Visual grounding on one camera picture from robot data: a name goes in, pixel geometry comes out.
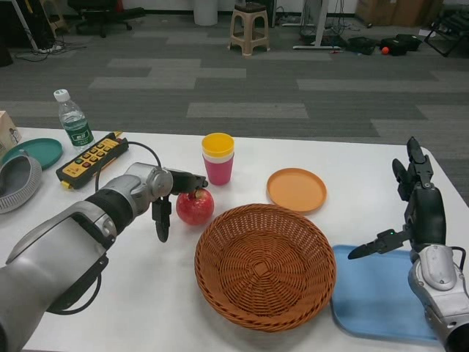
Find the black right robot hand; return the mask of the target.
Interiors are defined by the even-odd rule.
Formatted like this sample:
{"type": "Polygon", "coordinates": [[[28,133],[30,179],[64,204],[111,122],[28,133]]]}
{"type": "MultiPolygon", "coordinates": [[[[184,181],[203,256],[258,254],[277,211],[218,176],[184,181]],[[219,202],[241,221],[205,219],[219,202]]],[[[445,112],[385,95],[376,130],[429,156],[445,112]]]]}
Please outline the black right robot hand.
{"type": "Polygon", "coordinates": [[[398,182],[401,200],[407,203],[402,231],[389,229],[377,234],[377,238],[360,245],[349,254],[350,260],[371,254],[385,254],[410,242],[414,252],[424,247],[446,243],[446,214],[440,190],[431,182],[434,174],[428,155],[422,152],[417,139],[407,142],[409,165],[407,168],[398,160],[392,162],[392,169],[398,182]]]}

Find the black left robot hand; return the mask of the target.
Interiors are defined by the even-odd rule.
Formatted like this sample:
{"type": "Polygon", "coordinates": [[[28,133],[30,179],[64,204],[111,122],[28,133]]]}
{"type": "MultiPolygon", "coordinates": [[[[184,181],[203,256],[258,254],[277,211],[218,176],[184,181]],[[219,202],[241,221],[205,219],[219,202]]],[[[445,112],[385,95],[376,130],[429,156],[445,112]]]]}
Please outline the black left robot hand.
{"type": "Polygon", "coordinates": [[[195,175],[175,169],[161,169],[156,177],[157,196],[152,203],[152,220],[158,239],[165,243],[169,237],[171,195],[190,194],[206,188],[208,182],[205,176],[195,175]]]}

